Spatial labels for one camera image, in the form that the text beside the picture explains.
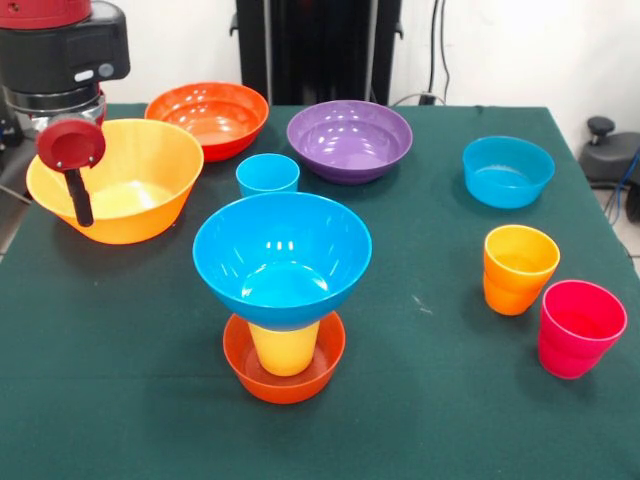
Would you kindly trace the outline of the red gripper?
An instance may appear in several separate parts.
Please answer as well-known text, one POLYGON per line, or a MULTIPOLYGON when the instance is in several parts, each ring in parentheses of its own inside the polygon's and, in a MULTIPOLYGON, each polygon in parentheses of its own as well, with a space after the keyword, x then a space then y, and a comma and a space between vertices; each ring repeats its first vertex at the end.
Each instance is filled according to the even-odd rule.
POLYGON ((75 217, 82 227, 94 223, 90 195, 78 169, 97 165, 106 151, 101 127, 91 121, 63 117, 55 119, 36 138, 37 154, 50 169, 64 172, 75 217))

